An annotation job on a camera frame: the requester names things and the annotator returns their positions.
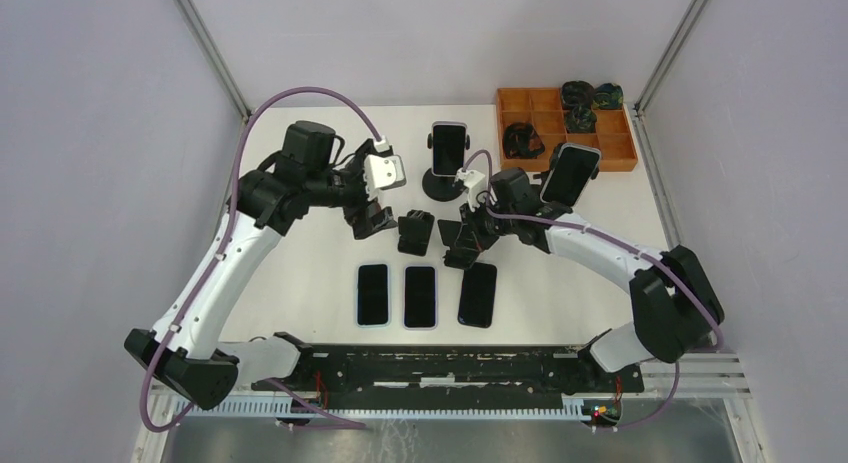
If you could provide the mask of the black phone stand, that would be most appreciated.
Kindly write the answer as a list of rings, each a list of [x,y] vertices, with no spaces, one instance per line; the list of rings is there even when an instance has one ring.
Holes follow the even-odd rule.
[[[437,220],[438,231],[442,244],[445,246],[445,255],[448,255],[456,248],[457,238],[459,237],[463,223],[455,220]]]
[[[400,253],[424,257],[427,254],[435,217],[424,210],[410,210],[398,219]]]

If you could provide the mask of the blue case phone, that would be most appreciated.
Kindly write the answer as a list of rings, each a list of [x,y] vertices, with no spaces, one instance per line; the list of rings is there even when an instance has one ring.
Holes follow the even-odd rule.
[[[361,327],[383,326],[390,321],[389,267],[366,264],[358,268],[356,323]]]

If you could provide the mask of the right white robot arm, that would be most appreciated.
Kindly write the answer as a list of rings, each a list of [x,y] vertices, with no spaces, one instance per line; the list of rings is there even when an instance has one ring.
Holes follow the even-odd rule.
[[[514,235],[545,254],[576,262],[605,278],[630,298],[630,322],[607,330],[586,347],[577,365],[591,391],[612,384],[618,371],[650,359],[675,363],[704,347],[721,348],[724,313],[697,256],[678,245],[661,251],[616,237],[572,208],[545,203],[519,169],[486,178],[459,170],[467,200],[460,219],[444,236],[446,266],[467,270],[500,238]]]

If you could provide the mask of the lilac case phone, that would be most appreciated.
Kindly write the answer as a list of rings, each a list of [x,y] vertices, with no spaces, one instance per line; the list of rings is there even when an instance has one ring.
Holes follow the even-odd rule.
[[[436,269],[410,266],[404,272],[403,324],[408,329],[430,329],[437,324]]]

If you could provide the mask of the black case phone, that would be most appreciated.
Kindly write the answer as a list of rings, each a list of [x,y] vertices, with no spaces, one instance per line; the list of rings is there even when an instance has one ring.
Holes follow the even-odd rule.
[[[458,322],[464,326],[489,328],[493,321],[497,267],[475,263],[464,271],[458,307]]]

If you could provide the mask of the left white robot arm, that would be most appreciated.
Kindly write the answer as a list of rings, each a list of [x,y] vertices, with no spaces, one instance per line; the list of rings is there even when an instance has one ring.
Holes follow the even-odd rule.
[[[133,329],[124,346],[164,384],[201,410],[266,378],[306,388],[314,364],[304,344],[284,333],[252,342],[220,336],[263,260],[313,207],[339,208],[357,240],[396,227],[383,191],[406,182],[402,158],[383,140],[367,139],[347,157],[345,142],[323,124],[299,120],[281,149],[238,180],[237,202],[225,212],[201,266],[150,330]]]

